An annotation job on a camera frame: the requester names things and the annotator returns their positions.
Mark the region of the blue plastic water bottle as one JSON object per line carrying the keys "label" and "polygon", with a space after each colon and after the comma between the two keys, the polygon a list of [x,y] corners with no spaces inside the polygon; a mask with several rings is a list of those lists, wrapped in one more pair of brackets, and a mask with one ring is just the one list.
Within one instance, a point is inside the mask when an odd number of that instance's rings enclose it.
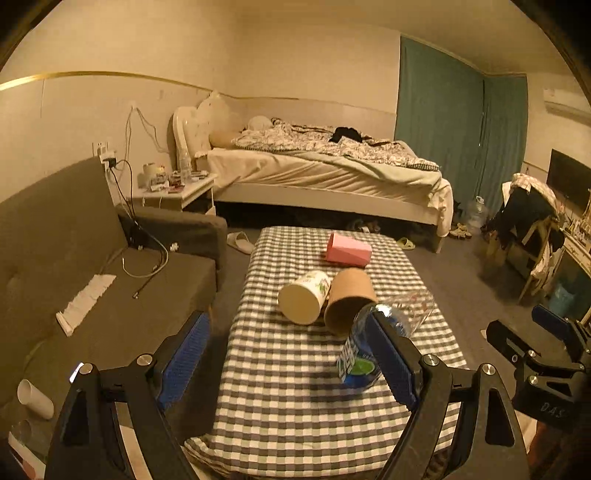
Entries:
{"label": "blue plastic water bottle", "polygon": [[339,380],[349,389],[367,389],[381,376],[378,362],[370,350],[366,334],[366,323],[373,313],[382,313],[399,334],[408,337],[412,322],[404,310],[397,305],[373,303],[363,306],[353,321],[351,334],[346,338],[341,353],[335,362]]}

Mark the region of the white cup on sofa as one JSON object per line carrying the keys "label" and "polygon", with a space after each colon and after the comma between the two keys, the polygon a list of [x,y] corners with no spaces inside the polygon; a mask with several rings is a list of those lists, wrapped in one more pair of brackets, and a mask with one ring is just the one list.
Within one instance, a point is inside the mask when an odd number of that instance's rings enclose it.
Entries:
{"label": "white cup on sofa", "polygon": [[44,420],[54,416],[52,400],[35,387],[28,379],[22,379],[17,386],[19,403]]}

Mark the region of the white printed paper cup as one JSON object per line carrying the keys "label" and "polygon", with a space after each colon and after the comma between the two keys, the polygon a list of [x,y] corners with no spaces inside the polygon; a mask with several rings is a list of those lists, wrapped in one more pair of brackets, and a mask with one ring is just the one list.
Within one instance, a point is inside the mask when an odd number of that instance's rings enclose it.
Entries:
{"label": "white printed paper cup", "polygon": [[318,320],[331,289],[325,272],[312,270],[280,289],[277,303],[280,312],[297,325],[311,325]]}

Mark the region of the lit smartphone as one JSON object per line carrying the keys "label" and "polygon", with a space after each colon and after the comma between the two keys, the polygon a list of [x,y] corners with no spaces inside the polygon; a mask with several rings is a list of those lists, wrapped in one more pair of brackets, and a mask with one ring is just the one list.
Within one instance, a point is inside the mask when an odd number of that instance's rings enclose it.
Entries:
{"label": "lit smartphone", "polygon": [[80,371],[80,369],[84,366],[84,363],[79,363],[76,368],[74,369],[74,371],[71,373],[71,375],[69,376],[69,382],[70,384],[72,384],[78,374],[78,372]]}

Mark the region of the blue laundry basket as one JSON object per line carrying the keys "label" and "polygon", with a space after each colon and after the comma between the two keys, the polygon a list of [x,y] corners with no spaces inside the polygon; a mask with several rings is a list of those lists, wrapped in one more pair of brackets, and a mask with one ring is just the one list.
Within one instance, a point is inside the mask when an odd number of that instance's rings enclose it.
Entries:
{"label": "blue laundry basket", "polygon": [[548,308],[556,315],[565,317],[572,307],[575,295],[558,282],[551,294]]}

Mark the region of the large clear water jug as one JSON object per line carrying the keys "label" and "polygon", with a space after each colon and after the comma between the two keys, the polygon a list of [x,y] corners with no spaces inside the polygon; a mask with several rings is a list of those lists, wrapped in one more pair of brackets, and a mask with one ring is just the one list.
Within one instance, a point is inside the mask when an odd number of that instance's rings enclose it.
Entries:
{"label": "large clear water jug", "polygon": [[485,204],[485,200],[481,196],[476,196],[469,202],[465,225],[468,232],[471,235],[478,235],[481,232],[481,228],[486,223],[488,216],[488,207]]}

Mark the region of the black television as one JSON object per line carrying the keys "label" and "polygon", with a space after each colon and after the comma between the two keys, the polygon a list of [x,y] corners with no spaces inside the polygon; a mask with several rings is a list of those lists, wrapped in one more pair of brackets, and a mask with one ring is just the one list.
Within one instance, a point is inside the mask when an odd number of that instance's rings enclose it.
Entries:
{"label": "black television", "polygon": [[584,210],[590,195],[591,169],[560,151],[552,150],[547,184]]}

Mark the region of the green slipper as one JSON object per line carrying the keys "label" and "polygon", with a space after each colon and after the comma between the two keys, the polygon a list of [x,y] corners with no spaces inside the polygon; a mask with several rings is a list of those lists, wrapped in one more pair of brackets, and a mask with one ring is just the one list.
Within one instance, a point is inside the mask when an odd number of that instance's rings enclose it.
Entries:
{"label": "green slipper", "polygon": [[397,244],[406,251],[414,250],[416,248],[415,243],[408,239],[407,237],[403,237],[397,241]]}

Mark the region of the grey sofa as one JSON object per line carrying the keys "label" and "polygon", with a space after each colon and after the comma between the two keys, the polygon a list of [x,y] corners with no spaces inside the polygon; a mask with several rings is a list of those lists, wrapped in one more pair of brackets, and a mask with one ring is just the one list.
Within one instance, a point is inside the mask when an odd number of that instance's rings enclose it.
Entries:
{"label": "grey sofa", "polygon": [[[138,222],[150,234],[130,246]],[[221,217],[113,204],[95,158],[40,180],[1,205],[1,427],[26,414],[17,386],[28,379],[61,406],[81,362],[100,369],[154,351],[221,289]],[[67,337],[55,314],[94,275],[116,279]]]}

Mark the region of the sneakers under bed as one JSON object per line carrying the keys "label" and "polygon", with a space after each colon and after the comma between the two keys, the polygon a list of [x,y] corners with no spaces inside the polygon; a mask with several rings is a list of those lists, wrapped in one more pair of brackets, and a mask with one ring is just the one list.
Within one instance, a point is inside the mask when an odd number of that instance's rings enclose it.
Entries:
{"label": "sneakers under bed", "polygon": [[381,227],[377,220],[367,220],[358,218],[349,222],[346,225],[346,228],[349,231],[356,231],[356,232],[363,232],[363,233],[376,233],[379,234],[381,232]]}

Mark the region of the white slipper by sofa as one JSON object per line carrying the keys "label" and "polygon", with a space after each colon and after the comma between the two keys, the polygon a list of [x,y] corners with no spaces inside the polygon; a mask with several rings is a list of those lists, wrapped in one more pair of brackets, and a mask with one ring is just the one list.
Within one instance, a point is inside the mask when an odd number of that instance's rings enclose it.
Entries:
{"label": "white slipper by sofa", "polygon": [[245,255],[252,254],[254,250],[254,245],[249,240],[249,236],[242,231],[228,233],[226,243],[228,243],[229,247]]}

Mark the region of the white air conditioner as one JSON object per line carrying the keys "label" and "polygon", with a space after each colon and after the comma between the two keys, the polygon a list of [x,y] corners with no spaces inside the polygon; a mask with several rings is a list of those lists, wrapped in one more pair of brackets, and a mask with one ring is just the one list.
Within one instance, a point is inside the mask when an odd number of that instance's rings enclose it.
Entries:
{"label": "white air conditioner", "polygon": [[562,89],[544,89],[543,101],[546,110],[579,123],[590,125],[591,108],[584,95]]}

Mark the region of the black garment on bed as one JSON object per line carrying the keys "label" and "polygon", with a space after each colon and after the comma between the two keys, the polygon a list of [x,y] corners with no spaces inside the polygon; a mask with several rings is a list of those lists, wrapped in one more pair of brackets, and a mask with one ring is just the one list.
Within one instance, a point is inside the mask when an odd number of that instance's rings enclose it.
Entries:
{"label": "black garment on bed", "polygon": [[332,137],[329,139],[329,142],[339,143],[339,141],[341,141],[342,138],[353,140],[358,143],[363,142],[363,135],[358,130],[351,127],[336,128],[334,133],[332,133]]}

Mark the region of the patterned duvet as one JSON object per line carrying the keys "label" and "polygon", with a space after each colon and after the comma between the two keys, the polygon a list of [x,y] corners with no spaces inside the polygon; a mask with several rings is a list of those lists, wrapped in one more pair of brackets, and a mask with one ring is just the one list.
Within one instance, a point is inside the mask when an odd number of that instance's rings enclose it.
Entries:
{"label": "patterned duvet", "polygon": [[297,125],[273,118],[270,128],[243,130],[231,144],[238,149],[273,153],[311,152],[370,165],[439,172],[437,163],[420,158],[403,141],[375,139],[352,127]]}

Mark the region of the white bed frame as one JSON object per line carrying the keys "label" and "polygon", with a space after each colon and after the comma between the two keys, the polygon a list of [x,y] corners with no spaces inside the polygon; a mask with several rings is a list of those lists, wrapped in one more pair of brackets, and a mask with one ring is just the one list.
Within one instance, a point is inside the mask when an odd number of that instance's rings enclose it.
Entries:
{"label": "white bed frame", "polygon": [[235,150],[232,134],[256,117],[291,125],[353,127],[383,140],[394,114],[335,102],[276,97],[231,97],[212,92],[171,117],[179,154],[215,174],[222,202],[307,207],[429,225],[439,252],[451,229],[453,193],[441,173],[388,165],[363,165],[314,152]]}

